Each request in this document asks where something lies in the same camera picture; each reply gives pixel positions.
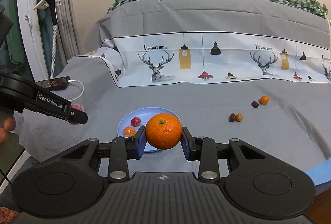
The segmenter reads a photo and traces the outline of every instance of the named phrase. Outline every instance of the human hand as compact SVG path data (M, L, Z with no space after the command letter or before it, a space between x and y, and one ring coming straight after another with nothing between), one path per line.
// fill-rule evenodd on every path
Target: human hand
M3 123L3 127L0 128L0 145L8 140L8 133L14 131L16 128L16 121L14 117L8 117Z

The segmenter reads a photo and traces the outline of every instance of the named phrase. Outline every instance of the white charging cable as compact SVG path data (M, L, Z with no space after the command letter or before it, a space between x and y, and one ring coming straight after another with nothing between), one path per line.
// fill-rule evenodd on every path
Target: white charging cable
M84 84L83 84L82 82L80 82L79 80L68 80L68 83L70 83L70 82L79 82L80 84L82 84L82 86L83 86L83 90L82 90L82 92L80 93L80 95L78 95L76 98L74 98L74 99L72 99L72 100L68 100L69 102L78 99L79 97L82 96L82 94L83 94L83 92L84 92Z

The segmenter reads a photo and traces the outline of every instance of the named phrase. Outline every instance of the cable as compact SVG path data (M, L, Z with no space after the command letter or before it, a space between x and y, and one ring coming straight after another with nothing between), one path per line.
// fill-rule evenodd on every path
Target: cable
M58 31L58 25L53 25L53 46L52 46L52 64L51 64L51 77L54 79L55 73L55 61L56 61L56 33Z
M80 93L80 95L78 95L76 98L74 98L74 99L71 99L71 100L68 100L68 101L74 101L74 100L76 100L76 99L78 99L79 97L81 97L82 96L82 94L83 94L83 92L84 92L84 84L82 83L82 82L80 82L79 80L68 80L68 82L70 83L70 82L79 82L80 84L82 84L82 86L83 86L83 90L82 90L82 92Z
M8 177L5 175L5 173L0 169L0 173L2 174L2 176L4 177L4 179L6 179L8 181L8 183L10 185L12 185L12 182L8 179Z

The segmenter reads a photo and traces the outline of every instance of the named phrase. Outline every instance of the screw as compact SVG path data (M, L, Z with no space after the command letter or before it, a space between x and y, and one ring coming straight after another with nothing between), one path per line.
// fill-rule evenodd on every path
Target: screw
M204 179L215 179L217 177L217 174L213 171L205 171L205 172L201 173L201 176Z
M126 177L126 173L123 171L113 171L110 173L110 177L113 179L123 179Z

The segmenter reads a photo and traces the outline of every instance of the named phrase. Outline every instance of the red apple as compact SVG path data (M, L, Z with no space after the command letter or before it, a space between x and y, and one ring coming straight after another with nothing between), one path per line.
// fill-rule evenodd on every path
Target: red apple
M75 104L75 105L71 105L70 107L74 108L74 109L77 109L79 111L83 111L82 107L78 104ZM76 125L78 124L77 122L73 122L71 120L68 121L69 123L71 123L72 125Z
M139 117L134 117L131 120L131 125L134 127L139 126L140 124L141 124L141 119Z

